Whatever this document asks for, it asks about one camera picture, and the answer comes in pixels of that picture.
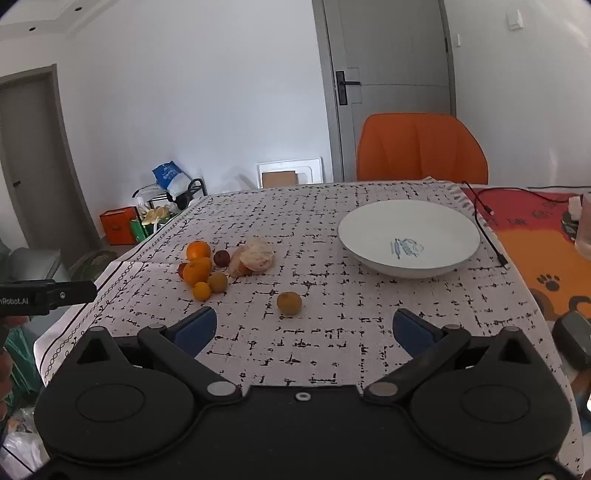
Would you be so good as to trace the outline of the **person's left hand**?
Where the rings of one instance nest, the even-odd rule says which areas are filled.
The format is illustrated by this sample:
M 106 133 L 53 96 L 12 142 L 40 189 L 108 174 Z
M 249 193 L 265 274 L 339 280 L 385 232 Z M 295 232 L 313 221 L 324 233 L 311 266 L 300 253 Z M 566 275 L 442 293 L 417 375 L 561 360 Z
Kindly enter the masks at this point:
M 8 332 L 16 327 L 20 327 L 27 323 L 29 318 L 27 316 L 8 316 L 1 318 L 1 337 L 7 338 Z M 13 360 L 10 354 L 1 347 L 1 416 L 4 417 L 7 411 L 6 398 L 12 391 L 12 382 L 10 375 L 12 373 Z

